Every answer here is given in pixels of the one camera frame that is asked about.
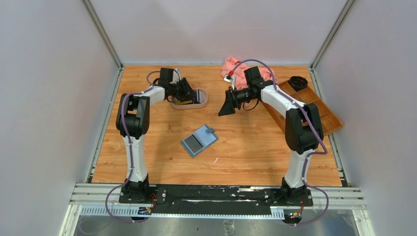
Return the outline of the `teal leather card holder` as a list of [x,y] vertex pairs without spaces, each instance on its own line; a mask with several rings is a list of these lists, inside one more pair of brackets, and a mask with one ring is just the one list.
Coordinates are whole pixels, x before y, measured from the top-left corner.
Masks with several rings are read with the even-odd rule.
[[[190,149],[188,148],[187,144],[184,142],[184,140],[189,137],[190,135],[194,135],[198,141],[202,144],[203,148],[197,152],[192,153]],[[215,130],[211,127],[209,127],[207,124],[203,125],[199,129],[197,129],[192,134],[188,135],[186,138],[180,141],[180,144],[184,147],[186,152],[192,157],[196,157],[199,155],[202,151],[207,149],[209,146],[211,146],[213,143],[217,142],[219,140],[218,136],[215,133]]]

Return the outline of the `black credit card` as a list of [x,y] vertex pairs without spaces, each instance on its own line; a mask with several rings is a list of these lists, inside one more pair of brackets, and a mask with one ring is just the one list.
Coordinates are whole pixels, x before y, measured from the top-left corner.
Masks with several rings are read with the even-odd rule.
[[187,144],[188,148],[192,153],[197,153],[203,148],[202,144],[194,135],[190,135],[189,137],[187,137],[184,140],[184,142]]

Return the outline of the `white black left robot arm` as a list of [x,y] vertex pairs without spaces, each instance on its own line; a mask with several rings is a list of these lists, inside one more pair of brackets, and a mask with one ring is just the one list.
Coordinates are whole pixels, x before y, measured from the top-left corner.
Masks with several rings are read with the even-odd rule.
[[128,164],[119,196],[119,202],[123,204],[143,204],[156,198],[149,185],[145,163],[150,107],[161,101],[174,103],[196,98],[196,92],[177,70],[162,67],[157,73],[159,77],[149,81],[147,89],[124,93],[120,98],[116,128],[125,143]]

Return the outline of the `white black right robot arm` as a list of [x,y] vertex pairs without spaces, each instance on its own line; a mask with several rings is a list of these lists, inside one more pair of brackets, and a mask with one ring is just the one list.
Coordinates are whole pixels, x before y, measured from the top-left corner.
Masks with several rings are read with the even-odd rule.
[[301,201],[308,193],[306,174],[311,157],[323,144],[323,129],[318,107],[303,103],[281,90],[274,79],[264,80],[257,66],[244,71],[247,88],[229,87],[218,115],[231,115],[254,99],[274,108],[285,119],[284,136],[290,152],[287,172],[282,179],[279,199],[287,205]]

